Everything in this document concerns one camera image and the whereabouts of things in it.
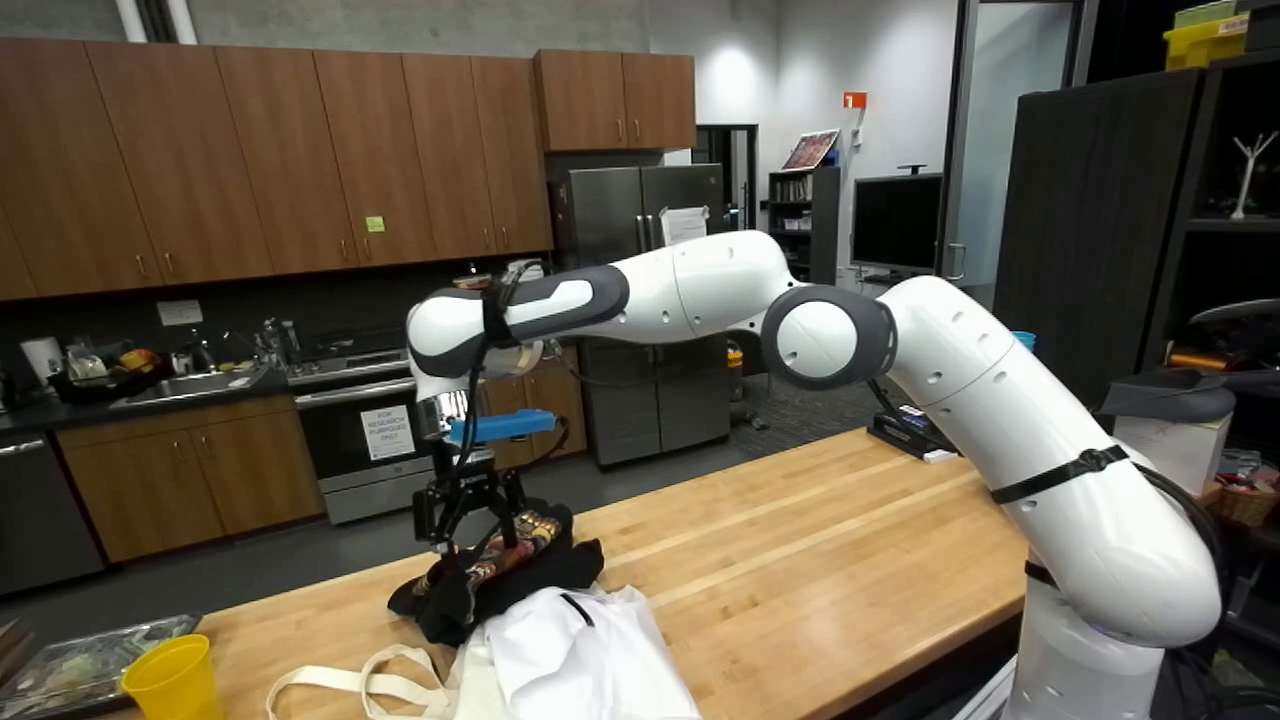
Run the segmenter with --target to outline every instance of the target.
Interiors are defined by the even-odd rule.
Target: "black refrigerator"
[[[562,262],[606,262],[664,244],[666,209],[722,212],[721,165],[568,167],[553,181]],[[728,434],[731,374],[721,339],[578,339],[582,412],[595,462],[629,462]]]
[[[664,244],[666,209],[722,214],[721,165],[568,167],[553,181],[555,244],[568,262],[606,262]]]

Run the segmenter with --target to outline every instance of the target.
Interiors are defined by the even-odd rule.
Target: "trash can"
[[[1112,378],[1098,408],[1114,439],[1139,450],[1189,497],[1203,497],[1226,444],[1236,391],[1197,372]]]

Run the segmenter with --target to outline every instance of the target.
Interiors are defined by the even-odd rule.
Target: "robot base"
[[[1029,581],[1019,650],[956,720],[1139,720],[1151,716],[1164,648],[1083,623],[1050,583]]]

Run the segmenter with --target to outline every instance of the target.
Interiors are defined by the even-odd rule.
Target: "wooden table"
[[[865,431],[735,462],[582,512],[604,586],[636,583],[706,720],[830,716],[1010,620],[1024,540],[967,461],[918,462]],[[389,593],[433,556],[395,561],[206,615],[226,716],[261,716],[296,664],[358,668],[415,626]],[[279,716],[354,716],[292,693]]]

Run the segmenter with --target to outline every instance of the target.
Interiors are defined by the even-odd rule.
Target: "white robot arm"
[[[489,297],[437,290],[408,312],[420,400],[438,421],[462,412],[474,366],[527,366],[538,339],[721,332],[754,332],[768,372],[804,389],[894,378],[978,466],[1044,567],[1029,581],[1009,716],[1145,716],[1164,648],[1217,626],[1217,564],[1189,516],[996,316],[934,274],[865,300],[790,281],[765,232],[722,232]]]

